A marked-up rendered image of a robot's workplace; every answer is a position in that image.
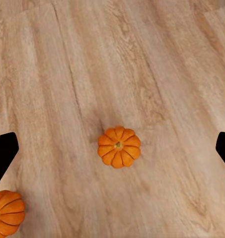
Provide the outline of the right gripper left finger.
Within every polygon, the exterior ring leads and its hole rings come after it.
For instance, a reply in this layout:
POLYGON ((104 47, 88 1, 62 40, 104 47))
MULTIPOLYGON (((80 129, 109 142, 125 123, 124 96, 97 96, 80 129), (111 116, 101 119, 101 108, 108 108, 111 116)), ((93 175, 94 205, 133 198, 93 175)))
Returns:
POLYGON ((19 151, 15 132, 0 135, 0 179, 19 151))

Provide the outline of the pumpkin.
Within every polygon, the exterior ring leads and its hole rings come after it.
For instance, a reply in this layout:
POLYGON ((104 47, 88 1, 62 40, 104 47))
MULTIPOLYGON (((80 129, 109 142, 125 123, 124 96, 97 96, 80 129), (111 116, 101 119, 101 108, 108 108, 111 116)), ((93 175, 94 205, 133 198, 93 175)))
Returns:
POLYGON ((98 139, 98 155, 105 165, 129 167, 141 154, 141 141, 132 129, 123 126, 108 128, 98 139))
POLYGON ((16 191, 0 191, 0 238, 14 234, 25 218, 25 202, 16 191))

